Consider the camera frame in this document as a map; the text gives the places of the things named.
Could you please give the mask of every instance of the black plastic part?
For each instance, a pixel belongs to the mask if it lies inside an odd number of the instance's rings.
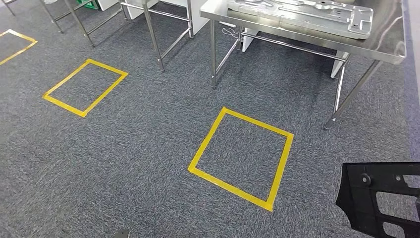
[[[376,238],[394,238],[383,223],[400,226],[405,238],[420,238],[420,223],[382,214],[377,192],[414,196],[420,217],[420,189],[408,187],[403,175],[420,176],[420,163],[344,163],[336,204],[347,215],[352,229]]]

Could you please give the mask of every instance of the floor marking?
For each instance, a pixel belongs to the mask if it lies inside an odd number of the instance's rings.
[[[32,46],[34,46],[34,44],[36,44],[36,43],[38,42],[38,41],[37,41],[37,40],[35,40],[34,38],[31,38],[31,37],[29,37],[29,36],[25,36],[25,35],[23,35],[23,34],[17,33],[17,32],[15,32],[15,31],[13,31],[12,29],[8,29],[7,31],[5,31],[5,32],[1,33],[1,34],[0,34],[0,37],[1,37],[1,36],[4,36],[4,35],[5,35],[5,34],[7,34],[7,33],[10,33],[10,34],[15,35],[15,36],[17,36],[17,37],[20,37],[20,38],[23,38],[23,39],[25,39],[25,40],[28,40],[28,41],[30,41],[30,42],[31,42],[31,44],[30,44],[30,45],[28,45],[27,47],[25,47],[25,48],[23,48],[23,49],[19,50],[18,52],[16,52],[16,53],[12,54],[11,56],[9,56],[9,57],[7,57],[7,58],[3,59],[2,61],[0,61],[0,65],[2,65],[2,64],[4,64],[4,63],[6,63],[7,61],[11,60],[12,58],[14,58],[14,57],[15,57],[15,56],[17,56],[18,54],[20,54],[20,53],[24,52],[25,50],[27,50],[27,49],[31,48]]]
[[[88,106],[88,108],[84,111],[81,111],[77,108],[74,108],[58,99],[55,99],[53,97],[50,96],[50,93],[52,93],[55,89],[59,88],[61,85],[63,85],[65,82],[67,82],[69,79],[71,79],[74,75],[76,75],[79,71],[81,71],[84,67],[86,67],[88,64],[93,64],[96,66],[99,66],[101,68],[107,69],[111,72],[117,73],[120,75],[120,77],[109,87],[107,88],[90,106]],[[81,117],[85,117],[88,112],[90,112],[112,89],[114,89],[118,83],[120,83],[126,76],[128,75],[128,73],[121,71],[119,69],[113,68],[109,65],[97,62],[93,59],[87,59],[80,67],[78,67],[74,72],[72,72],[69,76],[67,76],[65,79],[63,79],[60,83],[58,83],[56,86],[52,87],[50,90],[48,90],[43,96],[42,98],[52,102],[64,109],[67,109],[69,111],[71,111],[72,113],[79,115]]]
[[[196,168],[198,160],[203,155],[204,150],[206,149],[207,145],[209,144],[211,138],[213,137],[214,133],[216,132],[216,129],[219,126],[219,124],[222,121],[223,116],[225,114],[234,116],[236,118],[245,120],[245,121],[250,122],[252,124],[261,126],[265,129],[268,129],[268,130],[274,131],[278,134],[286,136],[286,143],[284,144],[283,152],[282,152],[281,157],[280,157],[280,162],[278,164],[277,171],[276,171],[274,181],[273,181],[273,184],[271,186],[270,194],[268,195],[267,201],[263,201],[263,200],[255,197],[255,196],[252,196],[252,195],[238,189],[237,187],[234,187],[234,186],[232,186],[232,185],[230,185],[230,184],[228,184],[228,183],[226,183],[226,182],[224,182],[224,181],[222,181],[222,180],[220,180],[216,177],[213,177],[213,176],[207,174],[206,172]],[[191,173],[193,173],[193,174],[195,174],[199,177],[202,177],[203,179],[205,179],[209,182],[212,182],[212,183],[216,184],[217,186],[219,186],[219,187],[221,187],[221,188],[223,188],[223,189],[225,189],[225,190],[227,190],[227,191],[229,191],[229,192],[231,192],[231,193],[233,193],[233,194],[235,194],[235,195],[237,195],[237,196],[239,196],[239,197],[241,197],[241,198],[243,198],[247,201],[250,201],[250,202],[254,203],[255,205],[258,205],[258,206],[272,212],[273,211],[274,200],[276,198],[278,189],[280,187],[281,177],[283,176],[284,168],[286,167],[286,162],[287,162],[287,157],[289,156],[290,147],[292,146],[292,141],[293,141],[293,134],[290,133],[290,132],[284,131],[284,130],[279,129],[277,127],[274,127],[272,125],[269,125],[269,124],[266,124],[264,122],[255,120],[253,118],[247,117],[243,114],[234,112],[232,110],[229,110],[229,109],[223,107],[222,110],[220,111],[219,115],[217,116],[216,120],[214,121],[213,125],[211,126],[209,133],[204,138],[204,140],[201,143],[198,151],[196,152],[193,160],[191,161],[191,163],[188,167],[188,171],[190,171]]]

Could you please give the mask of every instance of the metal tray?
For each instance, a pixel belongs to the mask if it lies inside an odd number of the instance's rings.
[[[330,0],[230,0],[228,8],[354,39],[372,30],[373,9]]]

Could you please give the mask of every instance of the gray carpet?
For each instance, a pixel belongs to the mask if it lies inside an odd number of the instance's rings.
[[[59,34],[37,0],[10,7],[17,16],[2,7],[0,32],[11,28],[39,42],[0,66],[0,237],[110,238],[126,228],[135,238],[362,238],[334,205],[341,164],[415,159],[406,96],[416,88],[404,81],[414,70],[410,58],[384,64],[324,131],[336,85],[331,60],[255,41],[233,53],[212,90],[208,25],[175,47],[162,73],[142,16],[132,23],[114,18],[92,34],[91,48],[71,16],[59,22]],[[62,1],[49,7],[55,15],[64,9]],[[78,13],[91,28],[111,11]],[[158,15],[153,21],[161,49],[186,27]],[[235,40],[221,28],[219,60]],[[87,58],[129,75],[85,118],[41,98]],[[344,93],[371,62],[350,61]],[[83,109],[116,80],[89,70],[54,96]],[[223,106],[295,135],[273,212],[187,171]],[[283,144],[281,136],[227,116],[198,168],[264,199]],[[384,211],[418,220],[408,200],[381,201]]]

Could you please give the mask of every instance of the table top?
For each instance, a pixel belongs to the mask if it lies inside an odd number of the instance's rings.
[[[372,31],[365,40],[337,36],[232,11],[227,8],[227,3],[227,0],[208,0],[201,7],[200,16],[393,64],[401,63],[406,57],[401,0],[355,1],[354,5],[373,9]]]

